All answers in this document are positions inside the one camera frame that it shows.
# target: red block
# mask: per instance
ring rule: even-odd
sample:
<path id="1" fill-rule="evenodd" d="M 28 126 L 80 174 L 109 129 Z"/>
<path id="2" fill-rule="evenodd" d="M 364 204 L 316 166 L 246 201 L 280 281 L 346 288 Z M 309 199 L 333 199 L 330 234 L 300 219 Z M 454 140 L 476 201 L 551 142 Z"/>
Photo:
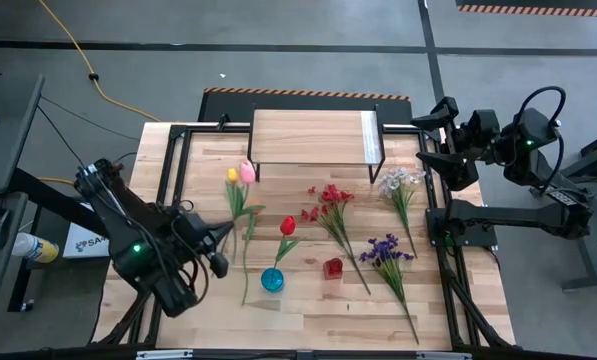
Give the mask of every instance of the red block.
<path id="1" fill-rule="evenodd" d="M 322 270 L 325 273 L 325 280 L 342 278 L 342 260 L 333 258 L 322 264 Z"/>

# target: concrete floor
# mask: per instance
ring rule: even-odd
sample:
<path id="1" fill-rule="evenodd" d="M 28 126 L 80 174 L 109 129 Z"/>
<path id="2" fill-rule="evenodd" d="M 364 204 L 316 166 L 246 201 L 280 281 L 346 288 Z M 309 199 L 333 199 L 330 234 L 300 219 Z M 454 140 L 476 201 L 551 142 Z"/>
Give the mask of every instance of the concrete floor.
<path id="1" fill-rule="evenodd" d="M 87 51 L 108 94 L 164 120 L 195 119 L 202 89 L 234 86 L 403 94 L 412 97 L 415 115 L 427 113 L 436 102 L 435 94 L 443 90 L 457 98 L 463 114 L 493 108 L 506 124 L 530 92 L 560 85 L 568 92 L 561 114 L 563 165 L 575 161 L 578 150 L 597 138 L 597 56 L 575 50 L 569 53 L 576 56 L 531 55 L 545 49 L 597 49 L 597 18 L 459 13 L 450 0 L 427 3 L 436 46 L 521 48 L 527 55 L 441 55 L 437 70 L 443 88 L 436 81 L 434 89 L 427 54 L 406 53 L 415 52 L 406 47 L 427 45 L 417 0 L 48 1 L 82 41 L 372 46 L 361 48 L 366 53 L 334 48 Z M 31 0 L 0 0 L 3 38 L 66 39 Z M 403 53 L 393 53 L 387 46 L 401 47 Z M 41 72 L 47 78 L 46 97 L 116 131 L 140 136 L 145 119 L 103 101 L 75 51 L 0 49 L 0 71 Z M 533 105 L 549 113 L 555 103 L 546 95 Z M 41 106 L 85 162 L 136 150 L 135 141 L 102 132 L 46 102 Z M 553 163 L 557 146 L 547 146 L 543 152 Z M 132 160 L 125 164 L 130 171 Z M 37 176 L 73 178 L 76 160 L 47 122 L 37 117 L 21 167 Z M 527 189 L 502 180 L 501 168 L 480 166 L 479 171 L 483 197 L 490 206 L 541 205 Z M 590 188 L 597 193 L 597 184 Z M 60 189 L 73 193 L 67 187 Z M 597 239 L 597 209 L 592 227 L 592 238 Z M 584 275 L 575 243 L 532 229 L 498 227 L 496 233 L 518 345 L 597 356 L 597 289 L 569 294 L 560 290 L 562 281 Z M 15 266 L 10 266 L 5 288 L 15 276 Z M 32 313 L 5 314 L 5 306 L 0 306 L 0 352 L 85 344 L 95 325 L 104 274 L 104 268 L 97 268 L 35 275 L 30 291 L 37 307 Z"/>

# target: wooden board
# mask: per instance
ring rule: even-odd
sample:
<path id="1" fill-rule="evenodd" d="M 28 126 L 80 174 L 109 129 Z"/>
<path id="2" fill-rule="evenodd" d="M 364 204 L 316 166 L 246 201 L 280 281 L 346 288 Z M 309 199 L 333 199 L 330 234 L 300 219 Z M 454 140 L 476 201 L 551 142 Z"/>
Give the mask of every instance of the wooden board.
<path id="1" fill-rule="evenodd" d="M 131 189 L 145 201 L 156 197 L 170 124 L 145 125 L 131 180 Z M 185 178 L 183 199 L 192 200 L 207 221 L 229 218 L 225 176 L 229 167 L 244 158 L 247 136 L 243 134 L 197 134 Z M 414 136 L 385 136 L 386 162 L 383 171 L 395 166 L 421 168 L 414 156 Z M 178 163 L 180 145 L 174 155 Z M 447 329 L 436 252 L 428 244 L 423 213 L 428 207 L 424 189 L 414 195 L 410 207 L 411 230 L 419 258 L 405 267 L 404 287 L 420 345 L 411 334 L 402 309 L 387 285 L 368 266 L 362 270 L 372 295 L 369 296 L 350 263 L 327 233 L 313 224 L 299 223 L 295 236 L 307 237 L 283 261 L 285 289 L 269 294 L 260 285 L 261 272 L 273 265 L 280 239 L 278 225 L 287 215 L 298 218 L 300 209 L 310 208 L 315 199 L 308 187 L 335 183 L 354 192 L 356 200 L 346 210 L 350 240 L 356 254 L 368 249 L 367 239 L 386 233 L 399 236 L 401 249 L 410 251 L 402 225 L 392 207 L 371 186 L 367 169 L 358 167 L 274 165 L 263 167 L 259 184 L 252 186 L 251 199 L 267 205 L 259 216 L 248 250 L 249 294 L 241 306 L 244 290 L 242 240 L 238 241 L 236 262 L 225 279 L 212 278 L 203 303 L 181 316 L 163 316 L 158 347 L 252 348 L 252 349 L 347 349 L 347 350 L 448 350 Z M 172 169 L 167 199 L 171 199 L 176 171 Z M 456 194 L 480 203 L 477 184 Z M 239 237 L 246 219 L 238 223 Z M 233 239 L 227 244 L 231 258 Z M 322 263 L 333 257 L 344 262 L 342 280 L 323 280 Z M 490 254 L 465 248 L 468 277 L 475 303 L 500 335 L 513 343 L 513 333 L 500 274 Z M 197 289 L 203 288 L 198 281 Z M 110 268 L 104 288 L 95 339 L 102 338 L 120 319 L 134 298 L 133 290 Z M 467 332 L 464 310 L 457 306 L 464 339 Z"/>
<path id="2" fill-rule="evenodd" d="M 376 113 L 351 110 L 261 110 L 254 113 L 251 160 L 267 164 L 378 164 L 379 147 L 367 148 L 363 121 L 377 144 Z"/>

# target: blue vase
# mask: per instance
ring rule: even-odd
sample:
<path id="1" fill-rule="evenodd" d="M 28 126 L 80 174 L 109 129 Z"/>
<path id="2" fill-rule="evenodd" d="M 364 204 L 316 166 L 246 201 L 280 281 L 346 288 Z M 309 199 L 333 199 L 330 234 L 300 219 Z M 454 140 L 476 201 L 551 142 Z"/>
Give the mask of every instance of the blue vase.
<path id="1" fill-rule="evenodd" d="M 282 290 L 285 285 L 285 277 L 282 276 L 282 271 L 276 268 L 266 269 L 260 277 L 262 287 L 272 293 L 277 293 Z"/>

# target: striped tape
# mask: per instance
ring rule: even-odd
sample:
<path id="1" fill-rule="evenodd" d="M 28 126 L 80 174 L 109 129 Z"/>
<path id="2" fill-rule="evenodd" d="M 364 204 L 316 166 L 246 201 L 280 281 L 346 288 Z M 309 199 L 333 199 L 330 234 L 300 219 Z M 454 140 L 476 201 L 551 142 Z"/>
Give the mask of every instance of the striped tape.
<path id="1" fill-rule="evenodd" d="M 385 99 L 409 101 L 409 96 L 386 94 L 346 93 L 336 91 L 310 91 L 310 90 L 274 90 L 274 89 L 249 89 L 249 88 L 206 88 L 205 93 L 239 93 L 239 94 L 273 94 L 273 95 L 302 95 L 302 96 L 331 96 L 361 99 Z"/>
<path id="2" fill-rule="evenodd" d="M 554 16 L 595 16 L 597 9 L 545 8 L 531 6 L 502 5 L 460 5 L 458 10 L 489 14 L 554 15 Z"/>

